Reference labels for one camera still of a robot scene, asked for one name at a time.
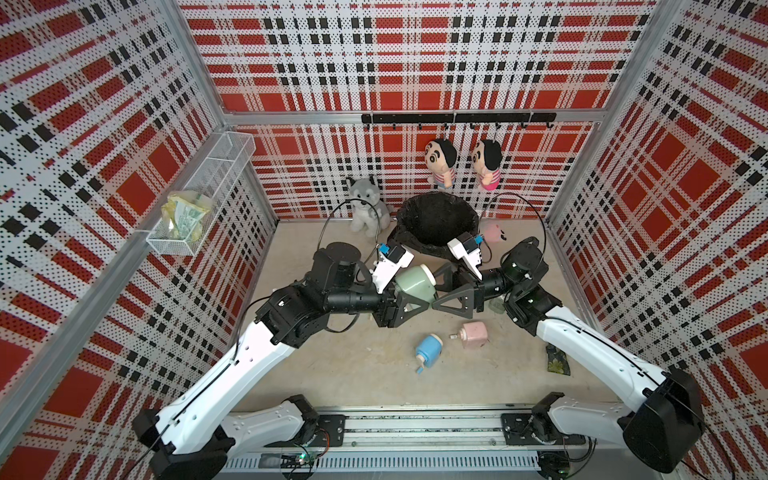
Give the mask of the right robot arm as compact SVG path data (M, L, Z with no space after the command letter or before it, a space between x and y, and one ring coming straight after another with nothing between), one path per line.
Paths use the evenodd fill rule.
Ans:
M532 436L544 444L566 435L602 440L626 447L657 472L672 472L706 430L698 383L683 370L664 370L626 351L547 292L541 280L548 266L536 238L524 239L487 270L480 267L481 243L471 234L448 242L456 261L437 272L445 282L433 309L470 318L486 301L500 299L516 326L578 362L618 398L589 403L551 392L531 409ZM462 304L456 310L448 304L454 299Z

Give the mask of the clear sharpener shavings tray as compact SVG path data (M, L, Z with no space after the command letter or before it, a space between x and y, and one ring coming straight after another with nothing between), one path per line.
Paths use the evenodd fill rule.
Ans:
M503 315L506 313L505 302L501 297L496 297L487 302L488 307L496 314Z

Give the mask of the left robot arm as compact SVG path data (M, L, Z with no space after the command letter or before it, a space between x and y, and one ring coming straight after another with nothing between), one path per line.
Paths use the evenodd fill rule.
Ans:
M232 410L272 368L325 330L331 315L369 313L378 326L396 328L411 317L407 304L428 309L428 303L393 284L413 258L400 245L382 245L374 269L368 269L351 244L333 242L316 250L305 276L272 292L200 380L164 408L143 410L133 420L154 477L212 479L250 447L311 442L319 415L302 395L255 413Z

